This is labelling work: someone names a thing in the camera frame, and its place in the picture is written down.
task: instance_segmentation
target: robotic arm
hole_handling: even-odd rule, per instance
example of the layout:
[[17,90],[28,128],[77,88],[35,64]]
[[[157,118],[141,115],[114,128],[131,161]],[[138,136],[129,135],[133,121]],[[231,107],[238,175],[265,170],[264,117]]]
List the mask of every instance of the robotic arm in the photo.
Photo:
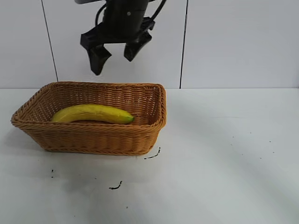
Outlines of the robotic arm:
[[[98,0],[75,0],[78,4]],[[86,49],[91,70],[99,75],[106,60],[111,56],[104,47],[105,43],[125,43],[124,56],[132,61],[141,48],[147,44],[152,36],[148,30],[155,25],[155,18],[160,13],[166,0],[152,15],[144,17],[149,2],[155,0],[106,0],[96,14],[95,27],[81,35],[80,44]],[[100,13],[104,11],[103,21],[99,24]]]

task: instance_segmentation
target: basket rim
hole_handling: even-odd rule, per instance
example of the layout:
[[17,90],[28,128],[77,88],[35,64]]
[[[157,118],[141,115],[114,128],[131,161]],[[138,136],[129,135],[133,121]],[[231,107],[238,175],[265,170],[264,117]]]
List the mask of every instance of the basket rim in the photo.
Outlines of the basket rim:
[[[119,125],[119,124],[84,124],[84,123],[64,123],[64,122],[50,122],[50,121],[32,121],[32,120],[23,120],[19,118],[19,115],[24,112],[24,110],[27,109],[28,106],[30,106],[32,103],[34,103],[40,95],[48,90],[52,86],[60,86],[60,85],[96,85],[96,86],[107,86],[107,87],[122,87],[122,86],[153,86],[158,87],[160,89],[161,97],[161,115],[157,121],[151,125]],[[41,129],[43,130],[60,130],[60,129],[66,129],[69,128],[77,129],[80,127],[81,131],[90,131],[90,129],[100,128],[101,131],[109,131],[110,129],[118,128],[120,132],[126,131],[139,131],[139,132],[148,132],[148,131],[154,131],[154,130],[161,130],[166,125],[166,92],[164,87],[161,84],[151,84],[151,83],[91,83],[91,82],[70,82],[70,81],[63,81],[63,82],[54,82],[45,85],[42,87],[38,92],[36,92],[26,103],[24,103],[13,115],[11,118],[11,122],[14,126],[19,128],[25,128],[25,129]]]

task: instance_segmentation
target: white wall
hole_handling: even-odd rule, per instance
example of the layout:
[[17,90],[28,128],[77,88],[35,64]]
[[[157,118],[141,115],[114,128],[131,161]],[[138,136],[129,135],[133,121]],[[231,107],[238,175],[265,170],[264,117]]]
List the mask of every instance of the white wall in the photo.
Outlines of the white wall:
[[[79,41],[104,2],[43,1],[60,81],[179,87],[186,0],[167,1],[153,40],[133,62],[123,45],[109,45],[113,56],[99,77]],[[160,1],[150,3],[148,15]],[[297,0],[189,0],[182,88],[298,87],[298,8]],[[4,1],[0,28],[0,88],[56,81],[41,0]]]
[[40,0],[2,1],[0,30],[0,88],[56,81]]
[[[94,17],[104,2],[78,5],[74,0],[43,0],[58,79],[92,82],[151,82],[178,88],[180,80],[186,0],[169,0],[150,33],[153,39],[133,62],[123,57],[124,46],[106,46],[112,57],[97,77],[89,67],[87,52],[80,46],[81,33],[94,26]],[[152,15],[159,0],[149,4]]]
[[298,0],[189,0],[182,87],[298,87],[298,9]]

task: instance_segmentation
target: wicker basket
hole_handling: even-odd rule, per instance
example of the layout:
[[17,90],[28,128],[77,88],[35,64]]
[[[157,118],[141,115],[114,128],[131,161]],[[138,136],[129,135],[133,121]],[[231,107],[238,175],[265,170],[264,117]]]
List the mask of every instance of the wicker basket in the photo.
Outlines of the wicker basket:
[[[166,124],[165,90],[159,84],[51,83],[12,116],[12,124],[51,152],[143,155]],[[102,104],[130,112],[129,125],[98,121],[51,123],[72,105]]]

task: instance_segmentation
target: yellow banana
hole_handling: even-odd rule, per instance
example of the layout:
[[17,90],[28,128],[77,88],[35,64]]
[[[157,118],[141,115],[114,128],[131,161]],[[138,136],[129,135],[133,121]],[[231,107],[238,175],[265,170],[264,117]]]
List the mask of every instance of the yellow banana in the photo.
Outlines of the yellow banana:
[[104,105],[84,104],[66,107],[54,114],[52,122],[73,122],[76,120],[98,120],[125,125],[134,117],[127,111]]

